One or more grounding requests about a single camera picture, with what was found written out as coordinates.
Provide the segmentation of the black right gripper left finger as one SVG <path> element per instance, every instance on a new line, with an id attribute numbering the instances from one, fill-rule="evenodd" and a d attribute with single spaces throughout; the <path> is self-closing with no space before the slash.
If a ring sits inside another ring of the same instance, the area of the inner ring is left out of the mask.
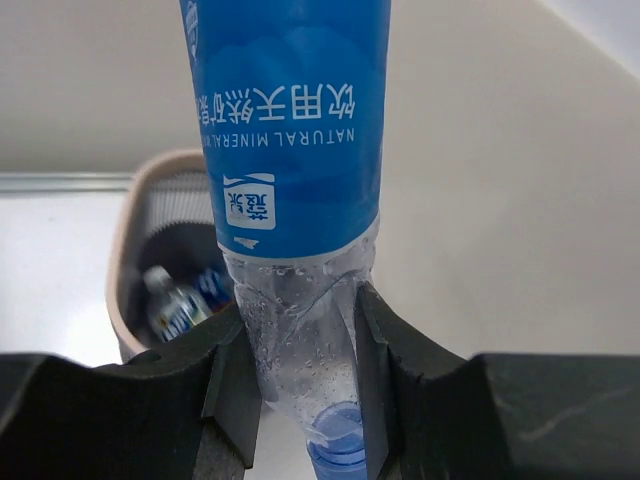
<path id="1" fill-rule="evenodd" d="M 1 358 L 5 479 L 241 479 L 261 412 L 236 306 L 121 364 Z"/>

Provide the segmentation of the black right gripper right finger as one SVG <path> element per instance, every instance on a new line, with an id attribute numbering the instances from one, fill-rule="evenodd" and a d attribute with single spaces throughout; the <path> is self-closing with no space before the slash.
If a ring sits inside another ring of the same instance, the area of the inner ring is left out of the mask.
<path id="1" fill-rule="evenodd" d="M 635 479 L 639 360 L 457 356 L 370 284 L 355 303 L 358 390 L 372 479 Z"/>

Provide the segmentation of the green white label bottle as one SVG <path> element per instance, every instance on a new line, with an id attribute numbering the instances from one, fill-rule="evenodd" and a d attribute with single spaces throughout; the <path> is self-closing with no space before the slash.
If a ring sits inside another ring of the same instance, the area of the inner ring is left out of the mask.
<path id="1" fill-rule="evenodd" d="M 148 269 L 143 281 L 149 293 L 147 323 L 163 343 L 190 331 L 212 315 L 194 287 L 177 283 L 162 266 Z"/>

